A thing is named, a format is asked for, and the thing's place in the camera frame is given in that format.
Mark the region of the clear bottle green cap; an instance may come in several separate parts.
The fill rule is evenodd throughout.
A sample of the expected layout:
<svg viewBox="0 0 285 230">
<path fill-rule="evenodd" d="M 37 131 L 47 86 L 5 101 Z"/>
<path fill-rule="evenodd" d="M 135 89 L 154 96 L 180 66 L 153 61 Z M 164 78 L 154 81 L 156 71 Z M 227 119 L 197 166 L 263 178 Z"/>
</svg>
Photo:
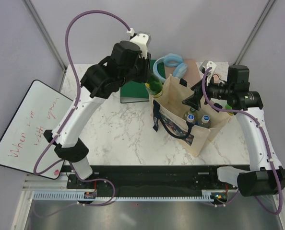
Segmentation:
<svg viewBox="0 0 285 230">
<path fill-rule="evenodd" d="M 185 117 L 187 117 L 189 114 L 192 114 L 192 115 L 196 116 L 196 115 L 197 115 L 197 110 L 191 107 L 191 108 L 185 113 Z"/>
</svg>

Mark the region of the green glass bottle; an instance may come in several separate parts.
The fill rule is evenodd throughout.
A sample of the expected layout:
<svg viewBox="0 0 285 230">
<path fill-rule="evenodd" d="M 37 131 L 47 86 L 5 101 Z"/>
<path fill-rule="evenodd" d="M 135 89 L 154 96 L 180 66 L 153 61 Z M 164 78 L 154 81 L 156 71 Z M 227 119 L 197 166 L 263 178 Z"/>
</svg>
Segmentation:
<svg viewBox="0 0 285 230">
<path fill-rule="evenodd" d="M 233 113 L 233 112 L 230 112 L 230 110 L 232 110 L 233 108 L 232 108 L 228 103 L 226 103 L 226 105 L 225 105 L 225 109 L 226 109 L 226 110 L 229 110 L 229 112 L 228 112 L 228 114 L 229 114 L 229 115 L 231 115 L 231 116 L 233 116 L 233 115 L 234 115 L 234 113 Z"/>
<path fill-rule="evenodd" d="M 151 73 L 145 86 L 148 93 L 154 98 L 163 94 L 163 84 L 153 73 Z"/>
</svg>

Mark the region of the cream canvas tote bag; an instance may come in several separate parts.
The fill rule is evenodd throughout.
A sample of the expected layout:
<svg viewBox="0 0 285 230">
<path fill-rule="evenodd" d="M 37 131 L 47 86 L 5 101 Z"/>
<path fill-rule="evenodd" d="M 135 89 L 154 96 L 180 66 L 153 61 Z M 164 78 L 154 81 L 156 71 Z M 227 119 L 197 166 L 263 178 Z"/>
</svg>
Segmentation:
<svg viewBox="0 0 285 230">
<path fill-rule="evenodd" d="M 152 98 L 153 129 L 162 126 L 192 156 L 197 157 L 228 123 L 231 116 L 226 112 L 217 112 L 201 99 L 201 109 L 193 119 L 186 119 L 185 113 L 190 107 L 182 100 L 192 95 L 192 91 L 183 80 L 169 76 L 163 85 L 163 93 Z"/>
</svg>

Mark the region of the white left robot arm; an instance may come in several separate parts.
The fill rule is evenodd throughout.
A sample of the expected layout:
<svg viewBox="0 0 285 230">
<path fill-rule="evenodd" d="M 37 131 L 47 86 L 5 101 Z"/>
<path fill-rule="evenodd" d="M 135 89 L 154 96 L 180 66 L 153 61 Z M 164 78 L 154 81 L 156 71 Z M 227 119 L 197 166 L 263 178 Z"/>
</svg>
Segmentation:
<svg viewBox="0 0 285 230">
<path fill-rule="evenodd" d="M 147 42 L 132 38 L 113 46 L 110 56 L 87 69 L 80 81 L 78 96 L 53 130 L 45 130 L 45 139 L 52 143 L 54 152 L 67 160 L 78 175 L 78 184 L 90 188 L 94 184 L 93 170 L 89 165 L 89 149 L 79 138 L 93 113 L 113 92 L 124 84 L 146 82 L 150 77 L 151 54 Z"/>
</svg>

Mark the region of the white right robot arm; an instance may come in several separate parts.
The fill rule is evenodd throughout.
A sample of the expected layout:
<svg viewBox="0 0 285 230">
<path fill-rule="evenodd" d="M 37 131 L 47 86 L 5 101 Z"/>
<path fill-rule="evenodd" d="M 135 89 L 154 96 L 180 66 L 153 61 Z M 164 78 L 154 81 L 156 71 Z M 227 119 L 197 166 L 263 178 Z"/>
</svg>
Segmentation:
<svg viewBox="0 0 285 230">
<path fill-rule="evenodd" d="M 215 83 L 215 64 L 205 61 L 199 68 L 203 78 L 191 87 L 193 95 L 183 100 L 183 104 L 196 110 L 201 108 L 201 98 L 214 110 L 224 112 L 211 103 L 211 99 L 225 100 L 231 106 L 239 122 L 249 152 L 249 171 L 232 166 L 218 167 L 209 176 L 213 188 L 221 188 L 225 183 L 236 186 L 243 196 L 280 195 L 285 188 L 285 169 L 271 144 L 264 119 L 260 94 L 250 91 L 249 69 L 243 65 L 231 65 L 227 80 Z"/>
</svg>

